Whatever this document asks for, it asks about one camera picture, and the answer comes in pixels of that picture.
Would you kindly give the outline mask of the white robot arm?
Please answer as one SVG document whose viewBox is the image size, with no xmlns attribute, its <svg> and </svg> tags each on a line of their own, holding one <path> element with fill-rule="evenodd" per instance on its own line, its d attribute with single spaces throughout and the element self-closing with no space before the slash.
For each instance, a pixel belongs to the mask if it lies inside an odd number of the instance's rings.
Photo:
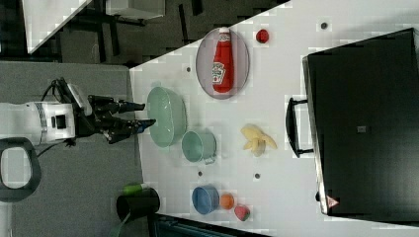
<svg viewBox="0 0 419 237">
<path fill-rule="evenodd" d="M 146 131 L 155 124 L 151 119 L 122 119 L 119 114 L 142 111 L 144 104 L 116 101 L 110 97 L 89 96 L 86 99 L 66 97 L 60 102 L 27 102 L 1 105 L 1 160 L 25 157 L 29 178 L 19 185 L 8 179 L 10 170 L 1 168 L 1 200 L 17 202 L 28 198 L 41 183 L 41 156 L 36 148 L 46 149 L 95 133 L 105 135 L 114 144 Z"/>
</svg>

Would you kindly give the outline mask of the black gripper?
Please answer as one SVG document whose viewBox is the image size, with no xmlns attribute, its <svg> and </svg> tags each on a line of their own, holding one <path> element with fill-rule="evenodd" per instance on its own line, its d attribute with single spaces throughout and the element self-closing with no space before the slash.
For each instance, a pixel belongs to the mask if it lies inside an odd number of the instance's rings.
<svg viewBox="0 0 419 237">
<path fill-rule="evenodd" d="M 77 138 L 89 137 L 102 133 L 110 144 L 143 133 L 156 123 L 155 119 L 122 120 L 119 123 L 113 119 L 113 114 L 143 111 L 145 104 L 133 102 L 116 102 L 114 98 L 104 96 L 88 96 L 92 113 L 85 116 L 80 113 L 75 119 L 75 135 Z"/>
</svg>

